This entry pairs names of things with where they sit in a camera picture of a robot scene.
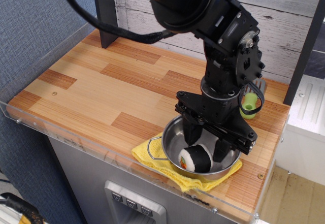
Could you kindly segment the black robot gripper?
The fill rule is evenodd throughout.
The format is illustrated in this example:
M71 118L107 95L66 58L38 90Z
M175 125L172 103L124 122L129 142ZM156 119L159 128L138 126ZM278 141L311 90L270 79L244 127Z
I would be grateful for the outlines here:
M240 114L240 102L243 90L235 89L230 93L208 96L179 91L175 111L182 115L185 142L192 146L207 130L218 137L213 161L222 162L231 150L239 150L248 155L257 133L248 125Z

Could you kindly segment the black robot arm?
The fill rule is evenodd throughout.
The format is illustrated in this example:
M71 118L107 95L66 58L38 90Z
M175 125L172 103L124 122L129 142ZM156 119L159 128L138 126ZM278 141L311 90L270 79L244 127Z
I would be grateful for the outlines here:
M247 87L264 101L255 84L264 64L258 48L257 21L237 0L150 0L158 23L168 31L193 33L204 42L206 71L201 94L177 92L176 111L183 132L193 145L207 130L217 137L213 160L222 161L231 150L249 153L257 139L242 118L242 97Z

